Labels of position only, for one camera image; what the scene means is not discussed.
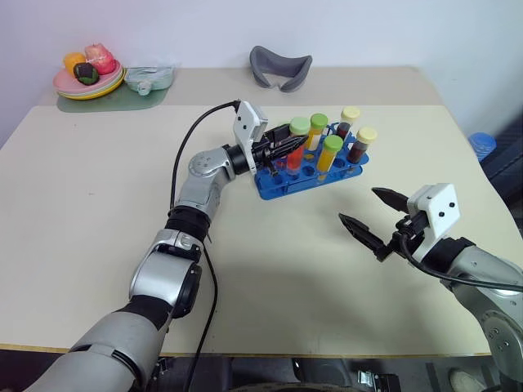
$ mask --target table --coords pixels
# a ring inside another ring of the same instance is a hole
[[[358,101],[347,104],[359,104]],[[436,279],[403,259],[377,262],[342,227],[358,217],[389,239],[401,214],[375,198],[453,182],[462,219],[451,231],[521,263],[523,241],[442,105],[361,105],[378,129],[364,173],[285,198],[259,198],[249,174],[227,185],[209,251],[220,297],[203,352],[391,356],[477,354],[476,320]],[[63,351],[127,301],[133,270],[163,227],[172,161],[206,108],[64,114],[37,106],[0,150],[0,348]],[[341,106],[266,106],[275,125]],[[203,122],[180,165],[232,143],[234,116]],[[205,263],[193,312],[171,326],[165,354],[192,353],[211,303]]]
[[[162,104],[219,105],[235,99],[264,106],[442,105],[413,67],[311,68],[304,85],[292,93],[259,87],[247,68],[178,69]],[[56,105],[56,93],[49,88],[38,104]]]

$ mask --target dark red liquid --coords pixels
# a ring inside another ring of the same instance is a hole
[[[340,122],[336,128],[336,135],[345,140],[347,133],[349,133],[349,128],[351,128],[351,125],[348,122]]]
[[[365,154],[364,149],[355,149],[354,145],[352,145],[351,151],[349,151],[349,154],[346,156],[346,159],[350,163],[358,163],[361,157],[363,157],[363,154]]]

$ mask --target pink fruit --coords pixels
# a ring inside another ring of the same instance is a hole
[[[113,55],[101,43],[86,47],[85,56],[100,75],[110,74],[116,68]]]

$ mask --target test tube rack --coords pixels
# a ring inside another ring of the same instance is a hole
[[[369,156],[365,153],[357,164],[350,163],[346,159],[346,156],[349,154],[349,146],[356,141],[352,133],[347,135],[343,147],[336,154],[336,158],[329,172],[326,174],[318,172],[316,164],[320,158],[325,137],[326,136],[321,136],[316,151],[305,150],[302,166],[296,176],[291,176],[287,173],[284,158],[274,162],[274,166],[276,170],[278,170],[278,174],[275,176],[272,176],[267,168],[258,171],[254,176],[254,182],[256,183],[261,198],[264,200],[281,198],[288,194],[295,194],[303,190],[359,176],[363,172],[361,166],[369,161]],[[325,176],[324,180],[320,181],[319,176]]]

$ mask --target yellow liquid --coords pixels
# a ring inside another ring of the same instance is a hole
[[[320,155],[320,159],[318,160],[318,164],[316,165],[318,172],[322,172],[322,173],[328,172],[330,170],[330,167],[333,165],[334,158],[336,158],[335,152],[323,149],[321,151],[321,155]]]
[[[316,151],[318,144],[320,143],[321,132],[323,129],[311,128],[309,131],[309,138],[305,142],[305,148],[309,151]]]

